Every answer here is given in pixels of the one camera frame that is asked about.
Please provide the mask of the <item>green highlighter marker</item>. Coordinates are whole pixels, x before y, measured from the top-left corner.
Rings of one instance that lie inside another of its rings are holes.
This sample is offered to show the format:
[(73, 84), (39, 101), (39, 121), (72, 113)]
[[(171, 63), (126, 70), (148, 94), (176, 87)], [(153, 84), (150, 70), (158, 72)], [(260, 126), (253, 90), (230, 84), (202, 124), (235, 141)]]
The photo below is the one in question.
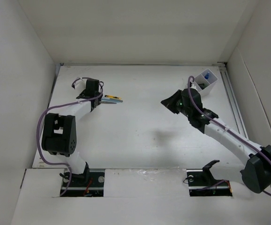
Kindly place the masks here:
[(203, 90), (203, 89), (205, 89), (207, 87), (207, 85), (205, 85), (204, 83), (202, 83), (202, 84), (199, 84), (199, 87)]

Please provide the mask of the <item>black handled scissors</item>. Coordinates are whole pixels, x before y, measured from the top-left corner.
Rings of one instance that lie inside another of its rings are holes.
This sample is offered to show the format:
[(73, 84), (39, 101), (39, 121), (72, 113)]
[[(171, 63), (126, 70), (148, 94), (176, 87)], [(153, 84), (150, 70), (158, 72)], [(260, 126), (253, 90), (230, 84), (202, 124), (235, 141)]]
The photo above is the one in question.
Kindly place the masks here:
[(114, 104), (117, 104), (117, 102), (113, 102), (113, 101), (100, 101), (99, 104), (114, 105)]

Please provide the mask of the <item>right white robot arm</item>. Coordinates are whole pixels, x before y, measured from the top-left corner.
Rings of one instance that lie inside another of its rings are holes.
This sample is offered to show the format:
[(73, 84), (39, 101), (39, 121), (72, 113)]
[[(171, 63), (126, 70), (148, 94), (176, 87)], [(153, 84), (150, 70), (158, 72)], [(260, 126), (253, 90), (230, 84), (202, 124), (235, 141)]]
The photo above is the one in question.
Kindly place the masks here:
[(204, 108), (197, 90), (178, 90), (161, 104), (174, 114), (183, 114), (201, 133), (231, 151), (244, 165), (240, 171), (244, 185), (254, 193), (271, 185), (271, 146), (261, 146), (235, 132), (213, 111)]

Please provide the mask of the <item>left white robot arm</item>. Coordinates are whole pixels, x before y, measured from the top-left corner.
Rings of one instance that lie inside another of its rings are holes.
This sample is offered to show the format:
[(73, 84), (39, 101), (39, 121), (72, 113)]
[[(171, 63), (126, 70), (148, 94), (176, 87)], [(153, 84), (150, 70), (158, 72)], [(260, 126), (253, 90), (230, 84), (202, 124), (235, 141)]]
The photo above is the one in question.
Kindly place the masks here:
[(72, 83), (72, 88), (76, 89), (82, 85), (84, 85), (84, 90), (74, 102), (52, 106), (41, 116), (44, 121), (41, 149), (64, 160), (61, 163), (49, 164), (66, 166), (69, 171), (62, 174), (62, 177), (80, 186), (88, 184), (90, 172), (88, 163), (76, 150), (77, 121), (100, 104), (104, 82), (83, 77), (76, 79)]

